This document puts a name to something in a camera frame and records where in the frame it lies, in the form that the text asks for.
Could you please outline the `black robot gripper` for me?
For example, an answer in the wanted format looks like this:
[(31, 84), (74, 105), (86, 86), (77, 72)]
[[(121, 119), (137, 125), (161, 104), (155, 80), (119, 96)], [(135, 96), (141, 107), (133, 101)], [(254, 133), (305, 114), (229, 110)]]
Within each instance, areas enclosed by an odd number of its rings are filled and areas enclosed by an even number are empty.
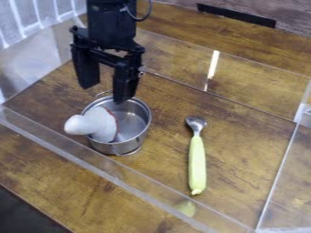
[(117, 63), (114, 75), (114, 101), (122, 104), (135, 97), (141, 82), (145, 47), (135, 42), (138, 0), (87, 0), (89, 25), (73, 26), (73, 60), (78, 83), (89, 89), (101, 83), (101, 65), (119, 59), (106, 50), (126, 52)]

